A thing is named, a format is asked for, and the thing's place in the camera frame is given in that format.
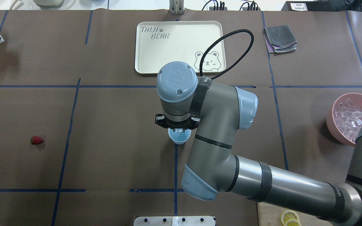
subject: velcro strap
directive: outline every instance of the velcro strap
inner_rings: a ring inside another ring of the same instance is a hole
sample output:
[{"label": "velcro strap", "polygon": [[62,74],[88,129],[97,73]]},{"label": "velcro strap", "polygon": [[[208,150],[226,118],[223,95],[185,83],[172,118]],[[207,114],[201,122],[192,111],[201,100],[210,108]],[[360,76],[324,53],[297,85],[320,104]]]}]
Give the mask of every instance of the velcro strap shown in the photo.
[{"label": "velcro strap", "polygon": [[200,118],[201,109],[211,82],[212,79],[206,76],[202,76],[198,82],[198,85],[196,86],[194,97],[192,98],[191,106],[189,107],[189,113],[194,117]]},{"label": "velcro strap", "polygon": [[334,219],[339,219],[339,217],[343,214],[344,196],[343,196],[343,192],[339,189],[339,187],[337,187],[331,183],[328,183],[328,184],[332,187],[333,191],[335,192],[335,197],[336,197],[335,208],[333,209],[333,212],[330,214],[330,216],[328,216],[326,218],[318,218],[318,219],[332,221]]},{"label": "velcro strap", "polygon": [[270,193],[270,189],[272,188],[272,170],[269,165],[266,163],[259,162],[262,169],[262,182],[261,187],[258,193],[249,200],[253,200],[255,202],[263,202]]}]

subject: pink bowl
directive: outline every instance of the pink bowl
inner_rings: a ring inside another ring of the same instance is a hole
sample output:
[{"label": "pink bowl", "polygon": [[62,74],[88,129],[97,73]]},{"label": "pink bowl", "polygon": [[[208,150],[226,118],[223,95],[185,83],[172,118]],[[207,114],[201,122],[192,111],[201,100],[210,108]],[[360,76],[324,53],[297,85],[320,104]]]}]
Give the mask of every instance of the pink bowl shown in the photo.
[{"label": "pink bowl", "polygon": [[330,108],[328,115],[326,117],[326,125],[328,126],[329,131],[331,132],[332,136],[336,138],[336,140],[340,141],[342,144],[346,144],[349,146],[355,146],[356,143],[348,140],[338,129],[336,126],[334,115],[333,115],[333,108],[336,104],[343,102],[344,100],[351,99],[355,105],[362,107],[362,94],[361,93],[346,93],[340,96],[335,103],[333,103],[332,107]]}]

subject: label sticker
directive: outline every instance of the label sticker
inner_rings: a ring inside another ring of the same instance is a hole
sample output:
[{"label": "label sticker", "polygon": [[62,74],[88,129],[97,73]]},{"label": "label sticker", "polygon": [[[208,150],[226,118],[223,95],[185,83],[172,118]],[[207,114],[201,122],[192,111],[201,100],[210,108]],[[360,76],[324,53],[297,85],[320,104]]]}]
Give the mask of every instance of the label sticker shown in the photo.
[{"label": "label sticker", "polygon": [[305,3],[290,3],[290,6],[294,11],[308,11]]}]

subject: gray cloth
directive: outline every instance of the gray cloth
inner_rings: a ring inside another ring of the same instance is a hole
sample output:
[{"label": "gray cloth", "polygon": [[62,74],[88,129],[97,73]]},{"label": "gray cloth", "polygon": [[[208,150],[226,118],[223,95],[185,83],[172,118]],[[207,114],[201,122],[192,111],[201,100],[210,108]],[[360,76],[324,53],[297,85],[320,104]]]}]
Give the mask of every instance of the gray cloth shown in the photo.
[{"label": "gray cloth", "polygon": [[297,39],[288,25],[265,27],[263,28],[263,36],[267,42],[269,53],[297,50]]}]

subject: black cable bundle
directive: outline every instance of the black cable bundle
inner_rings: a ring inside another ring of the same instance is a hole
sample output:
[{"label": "black cable bundle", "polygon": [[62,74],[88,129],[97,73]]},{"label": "black cable bundle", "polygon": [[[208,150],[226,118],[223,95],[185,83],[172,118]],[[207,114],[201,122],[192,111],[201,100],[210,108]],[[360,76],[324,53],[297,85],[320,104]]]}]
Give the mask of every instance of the black cable bundle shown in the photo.
[{"label": "black cable bundle", "polygon": [[242,5],[241,5],[241,7],[240,7],[240,11],[241,11],[241,9],[243,8],[243,6],[245,5],[245,4],[247,4],[248,6],[247,6],[247,11],[257,11],[258,10],[258,8],[259,8],[259,6],[258,6],[258,4],[255,2],[255,1],[248,1],[248,0],[243,0],[243,1],[245,1],[245,3],[243,3]]},{"label": "black cable bundle", "polygon": [[204,7],[202,8],[202,10],[203,9],[205,9],[205,7],[207,6],[207,4],[209,4],[210,2],[212,2],[213,1],[213,3],[214,3],[214,6],[213,6],[213,10],[224,10],[224,2],[222,2],[222,1],[220,1],[220,4],[219,4],[219,2],[217,2],[217,0],[209,0],[205,5],[204,5]]}]

